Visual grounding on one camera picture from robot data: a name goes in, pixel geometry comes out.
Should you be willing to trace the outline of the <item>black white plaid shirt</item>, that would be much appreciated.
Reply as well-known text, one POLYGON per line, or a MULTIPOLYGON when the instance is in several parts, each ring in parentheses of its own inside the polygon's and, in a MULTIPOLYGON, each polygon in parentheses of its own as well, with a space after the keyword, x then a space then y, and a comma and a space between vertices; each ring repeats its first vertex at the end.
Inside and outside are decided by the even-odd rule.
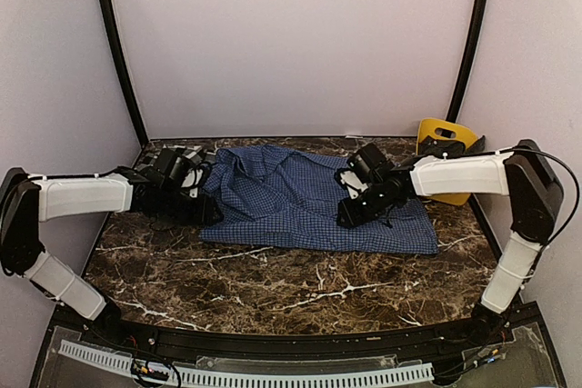
POLYGON ((163 146, 158 151, 151 151, 144 154, 144 156, 135 165, 136 170, 154 165, 160 156, 170 157, 177 156, 190 160, 193 164, 214 164, 216 162, 216 153, 202 145, 194 146, 163 146))

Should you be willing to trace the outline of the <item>blue checked long sleeve shirt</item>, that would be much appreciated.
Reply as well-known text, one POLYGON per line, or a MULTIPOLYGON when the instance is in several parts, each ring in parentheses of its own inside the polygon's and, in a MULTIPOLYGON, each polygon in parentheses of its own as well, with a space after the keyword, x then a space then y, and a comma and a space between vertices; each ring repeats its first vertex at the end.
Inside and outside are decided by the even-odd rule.
POLYGON ((335 180, 346 158, 277 145, 222 148, 204 191, 224 218, 200 231, 205 242, 332 252, 438 252, 426 208, 410 200, 387 218, 353 229, 336 222, 346 191, 335 180))

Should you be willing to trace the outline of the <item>yellow plastic basket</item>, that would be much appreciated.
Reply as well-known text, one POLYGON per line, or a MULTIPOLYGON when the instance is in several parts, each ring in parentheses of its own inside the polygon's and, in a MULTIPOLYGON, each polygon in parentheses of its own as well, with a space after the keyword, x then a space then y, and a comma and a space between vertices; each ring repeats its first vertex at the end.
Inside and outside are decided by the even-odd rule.
MULTIPOLYGON (((479 137, 471 129, 461 125, 450 123, 437 118, 425 118, 420 122, 416 137, 417 144, 427 136, 437 139, 457 139, 466 145, 471 145, 479 137)), ((421 157, 421 169, 415 181, 420 182, 419 193, 433 201, 443 204, 461 206, 469 197, 469 192, 461 193, 462 182, 466 182, 467 164, 462 164, 460 158, 438 158, 432 155, 421 157)))

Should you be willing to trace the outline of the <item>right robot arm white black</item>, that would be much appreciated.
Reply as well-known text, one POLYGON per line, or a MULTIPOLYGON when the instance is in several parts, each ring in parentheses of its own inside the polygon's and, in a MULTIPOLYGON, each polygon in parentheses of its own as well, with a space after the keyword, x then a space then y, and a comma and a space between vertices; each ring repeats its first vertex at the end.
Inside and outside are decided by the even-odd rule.
POLYGON ((507 310, 545 248, 565 229, 557 224, 564 188, 552 164, 562 165, 563 161, 541 151, 529 139, 493 152, 421 154, 401 164, 368 144, 336 173, 336 181, 348 192, 338 204, 336 222, 355 228, 416 197, 464 193, 508 197, 510 236, 481 295, 478 306, 485 311, 464 327, 465 339, 482 346, 499 330, 496 314, 507 310))

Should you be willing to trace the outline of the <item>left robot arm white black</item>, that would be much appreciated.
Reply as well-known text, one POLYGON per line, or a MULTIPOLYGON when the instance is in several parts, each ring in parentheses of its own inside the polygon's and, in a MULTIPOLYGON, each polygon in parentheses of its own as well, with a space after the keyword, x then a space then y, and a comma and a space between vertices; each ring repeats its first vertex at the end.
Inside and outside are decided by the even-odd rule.
POLYGON ((39 225, 65 216, 140 213, 181 225, 219 223, 216 200, 203 191, 216 155, 202 146, 165 147, 136 169, 118 166, 96 174, 29 174, 10 169, 1 184, 1 268, 35 284, 56 301, 93 322, 109 348, 128 340, 120 310, 108 297, 50 254, 39 225))

